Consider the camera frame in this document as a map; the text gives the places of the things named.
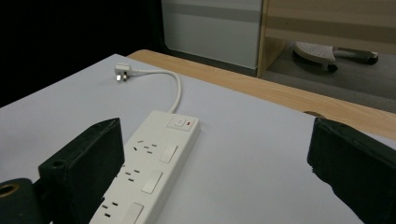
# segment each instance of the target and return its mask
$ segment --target cable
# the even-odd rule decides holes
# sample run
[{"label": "cable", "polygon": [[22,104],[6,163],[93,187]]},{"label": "cable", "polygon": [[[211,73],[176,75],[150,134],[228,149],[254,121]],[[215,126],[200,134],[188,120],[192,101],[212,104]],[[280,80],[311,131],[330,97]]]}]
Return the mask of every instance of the cable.
[{"label": "cable", "polygon": [[172,107],[168,110],[168,113],[172,113],[172,114],[175,113],[175,110],[178,104],[180,103],[180,98],[181,98],[181,81],[177,73],[168,70],[137,70],[131,68],[131,65],[127,63],[117,63],[115,67],[115,73],[117,76],[117,81],[120,81],[121,76],[124,81],[126,81],[130,76],[136,77],[136,76],[144,76],[150,74],[168,74],[174,77],[175,80],[177,81],[177,98],[174,104],[172,105]]}]

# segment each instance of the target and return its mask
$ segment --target power outlet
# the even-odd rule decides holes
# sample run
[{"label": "power outlet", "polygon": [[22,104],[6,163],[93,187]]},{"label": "power outlet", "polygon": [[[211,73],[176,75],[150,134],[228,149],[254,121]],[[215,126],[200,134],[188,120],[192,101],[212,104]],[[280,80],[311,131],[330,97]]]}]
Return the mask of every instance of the power outlet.
[{"label": "power outlet", "polygon": [[197,118],[152,111],[125,144],[125,163],[90,223],[155,223],[200,131]]}]

